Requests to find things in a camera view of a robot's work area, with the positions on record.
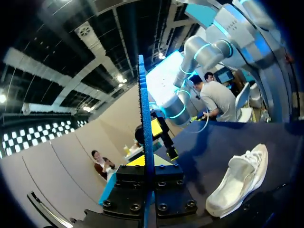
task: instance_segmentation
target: ventilation fan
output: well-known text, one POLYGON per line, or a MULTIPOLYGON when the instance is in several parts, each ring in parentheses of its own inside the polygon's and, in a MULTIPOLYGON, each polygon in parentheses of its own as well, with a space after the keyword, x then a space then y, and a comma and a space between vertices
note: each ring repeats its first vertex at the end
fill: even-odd
POLYGON ((79 35, 81 37, 87 36, 91 32, 91 28, 89 26, 83 26, 79 29, 79 35))

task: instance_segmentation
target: yellow box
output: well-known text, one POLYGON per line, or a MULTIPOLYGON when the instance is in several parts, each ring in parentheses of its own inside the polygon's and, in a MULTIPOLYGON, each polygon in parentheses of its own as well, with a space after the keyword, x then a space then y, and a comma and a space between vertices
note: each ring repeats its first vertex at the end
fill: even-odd
POLYGON ((154 119, 151 121, 152 135, 156 137, 157 135, 162 133, 162 128, 158 119, 154 119))

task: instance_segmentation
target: monitor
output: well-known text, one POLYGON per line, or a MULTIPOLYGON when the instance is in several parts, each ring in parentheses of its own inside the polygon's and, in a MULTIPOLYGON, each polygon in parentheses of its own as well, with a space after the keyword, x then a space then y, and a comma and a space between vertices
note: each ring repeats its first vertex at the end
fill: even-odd
POLYGON ((220 69, 219 71, 214 73, 215 78, 220 83, 225 83, 234 79, 234 76, 227 67, 220 69))

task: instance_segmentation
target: dark sleeve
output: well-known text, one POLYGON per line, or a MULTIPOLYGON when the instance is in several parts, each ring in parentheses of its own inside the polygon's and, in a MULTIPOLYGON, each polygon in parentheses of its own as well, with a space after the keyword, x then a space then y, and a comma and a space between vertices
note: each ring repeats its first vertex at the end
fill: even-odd
POLYGON ((95 163, 94 168, 100 174, 100 176, 102 176, 105 179, 107 178, 108 174, 106 172, 103 172, 103 168, 100 165, 95 163))

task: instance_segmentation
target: man in white shirt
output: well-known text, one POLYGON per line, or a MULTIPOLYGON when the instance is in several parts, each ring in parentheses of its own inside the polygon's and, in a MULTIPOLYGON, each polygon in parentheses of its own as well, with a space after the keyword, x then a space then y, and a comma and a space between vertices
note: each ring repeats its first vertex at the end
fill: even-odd
POLYGON ((209 110, 204 113, 205 116, 216 117, 217 121, 222 122, 237 121, 239 113, 235 107, 236 98, 228 88, 215 81, 204 83, 198 75, 192 76, 190 80, 209 110))

